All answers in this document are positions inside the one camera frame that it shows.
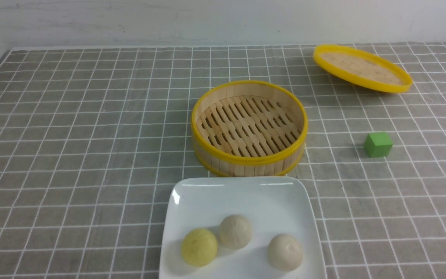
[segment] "white wall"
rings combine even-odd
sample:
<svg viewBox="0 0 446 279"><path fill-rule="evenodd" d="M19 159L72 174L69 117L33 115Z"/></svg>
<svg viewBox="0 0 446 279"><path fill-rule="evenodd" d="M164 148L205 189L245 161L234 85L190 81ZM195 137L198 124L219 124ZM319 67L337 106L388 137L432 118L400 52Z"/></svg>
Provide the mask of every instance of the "white wall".
<svg viewBox="0 0 446 279"><path fill-rule="evenodd" d="M0 0L0 47L446 41L446 0Z"/></svg>

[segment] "yellow rim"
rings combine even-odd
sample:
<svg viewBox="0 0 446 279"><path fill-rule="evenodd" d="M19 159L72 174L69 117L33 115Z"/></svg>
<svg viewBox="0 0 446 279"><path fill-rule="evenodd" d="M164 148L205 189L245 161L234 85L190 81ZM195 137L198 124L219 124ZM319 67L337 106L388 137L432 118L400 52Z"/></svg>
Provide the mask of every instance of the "yellow rim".
<svg viewBox="0 0 446 279"><path fill-rule="evenodd" d="M267 85L267 86L271 86L274 89L280 90L281 92L287 94L288 96L290 96L294 102L300 107L300 110L302 112L302 116L304 117L304 126L302 127L302 133L300 133L299 138L297 139L297 141L295 141L292 145L290 145L288 148L285 148L285 150L282 150L278 153L272 154L272 155L268 155L268 156L264 156L264 157L255 157L255 158L248 158L248 157L239 157L239 156L235 156L232 154L228 154L225 152L222 152L221 150L218 150L216 147L210 145L209 143L207 143L202 136L200 135L199 131L197 131L197 127L196 127L196 116L195 116L195 108L197 108L198 106L200 106L200 103L202 102L202 100L204 100L204 98L206 98L208 95L210 95L211 93L213 93L216 90L219 90L223 87L227 87L227 86L231 86L231 85L236 85L236 84L245 84L245 83L255 83L255 84L262 84L262 85ZM217 86L215 88L213 88L212 90L209 90L208 92L206 92L204 95L202 95L202 97L197 101L197 103L194 106L194 109L192 110L192 136L195 137L196 141L198 144L200 144L200 146L202 146L202 148L204 150L206 150L207 152L209 152L209 154L217 157L218 159L224 160L228 163L232 163L232 164L237 164L237 165L255 165L255 164L269 164L269 163L273 163L276 162L278 160L282 160L285 159L287 157L289 157L292 153L294 153L297 148L300 148L305 139L306 139L306 134L307 134L307 129L308 129L308 121L307 121L307 115L306 115L306 111L304 110L304 106L302 105L302 103L299 101L299 99L297 99L297 97L295 97L292 93L288 92L287 90L276 86L274 84L271 83L266 83L264 81L234 81L232 83L226 83L226 84L222 84L220 86Z"/></svg>
<svg viewBox="0 0 446 279"><path fill-rule="evenodd" d="M358 58L362 58L370 62L373 62L377 65L384 67L385 69L390 70L393 74L395 74L398 78L402 80L403 84L394 85L388 83L380 83L378 81L373 81L371 79L363 78L361 76L352 74L324 60L321 57L321 55L327 52L345 53L348 55L356 56ZM316 49L314 50L313 59L321 68L323 68L330 74L338 76L339 78L349 81L350 83L354 83L359 86L366 87L372 90L378 90L386 93L402 93L409 90L409 88L412 85L412 78L401 67L379 56L372 55L371 53L365 51L352 49L346 46L336 46L336 45L317 46Z"/></svg>
<svg viewBox="0 0 446 279"><path fill-rule="evenodd" d="M293 164L291 164L288 168L286 168L283 171L280 171L279 173L276 173L274 176L283 176L286 175L287 173L289 173L295 166L297 166L297 164L299 164L300 159L302 158L302 154L304 153L304 150L302 150L302 152L299 154L299 157L297 158L297 160L295 160L295 162ZM214 173L215 175L221 176L221 177L228 177L228 174L226 173L222 173L221 171L218 171L217 169L213 168L212 166L208 165L199 155L199 153L197 152L197 150L195 150L195 156L197 157L197 159L199 159L199 161L201 162L201 164L210 172Z"/></svg>

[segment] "white plate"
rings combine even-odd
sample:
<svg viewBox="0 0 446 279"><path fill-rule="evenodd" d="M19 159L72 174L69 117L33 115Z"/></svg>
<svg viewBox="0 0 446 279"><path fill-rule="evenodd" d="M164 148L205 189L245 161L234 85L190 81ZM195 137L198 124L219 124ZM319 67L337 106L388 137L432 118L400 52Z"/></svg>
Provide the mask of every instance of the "white plate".
<svg viewBox="0 0 446 279"><path fill-rule="evenodd" d="M180 255L189 231L205 227L218 237L228 215L242 214L254 235L244 248L218 246L209 265L193 268ZM304 249L302 265L280 272L268 264L267 247L279 233L293 235ZM172 191L161 246L160 279L325 279L326 270L316 222L304 185L290 177L191 178Z"/></svg>

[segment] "green cube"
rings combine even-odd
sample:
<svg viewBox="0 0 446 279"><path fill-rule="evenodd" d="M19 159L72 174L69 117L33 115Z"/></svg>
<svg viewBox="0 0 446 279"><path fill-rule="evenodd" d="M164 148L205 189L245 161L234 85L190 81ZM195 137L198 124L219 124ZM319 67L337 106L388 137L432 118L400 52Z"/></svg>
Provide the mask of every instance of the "green cube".
<svg viewBox="0 0 446 279"><path fill-rule="evenodd" d="M369 133L364 141L364 150L370 158L385 157L393 143L387 132Z"/></svg>

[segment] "bamboo steamer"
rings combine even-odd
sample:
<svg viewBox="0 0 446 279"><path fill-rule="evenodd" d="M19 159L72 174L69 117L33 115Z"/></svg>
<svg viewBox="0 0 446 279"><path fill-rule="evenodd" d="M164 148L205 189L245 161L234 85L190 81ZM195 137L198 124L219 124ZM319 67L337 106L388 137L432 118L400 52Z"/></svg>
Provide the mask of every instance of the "bamboo steamer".
<svg viewBox="0 0 446 279"><path fill-rule="evenodd" d="M283 88L237 81L204 94L192 111L200 162L219 176L285 175L305 148L307 115Z"/></svg>

